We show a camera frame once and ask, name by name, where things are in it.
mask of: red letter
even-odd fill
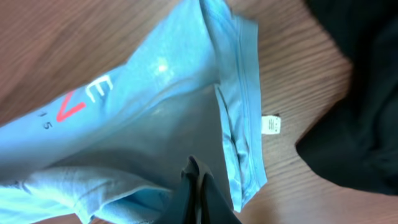
[[[62,103],[61,109],[60,109],[60,111],[58,112],[58,115],[57,115],[57,121],[58,122],[62,122],[63,120],[69,118],[72,114],[74,114],[74,113],[80,111],[81,109],[83,109],[84,107],[86,107],[86,104],[82,102],[82,103],[79,103],[74,108],[68,110],[66,113],[64,113],[65,112],[65,108],[67,107],[67,105],[69,103],[69,100],[72,97],[72,95],[73,95],[73,91],[68,93],[67,96],[65,97],[65,99],[64,99],[64,101]]]

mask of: cloth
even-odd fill
[[[308,0],[353,63],[351,88],[297,144],[319,176],[398,194],[398,7],[391,0]]]
[[[255,23],[182,1],[125,64],[0,128],[1,222],[150,223],[190,155],[240,211],[267,182],[258,69]]]

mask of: blue fabric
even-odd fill
[[[189,155],[240,211],[267,182],[258,69],[255,23],[182,1],[124,65],[0,128],[0,220],[151,222]]]

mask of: white tag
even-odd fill
[[[262,134],[279,134],[280,133],[280,117],[278,116],[263,116],[262,120]]]

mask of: wooden surface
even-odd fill
[[[350,64],[299,0],[229,0],[259,23],[262,112],[282,134],[263,136],[269,183],[243,223],[398,223],[398,198],[317,177],[295,143],[344,96]],[[1,0],[0,123],[89,82],[131,55],[177,0]],[[74,216],[42,223],[79,223]]]

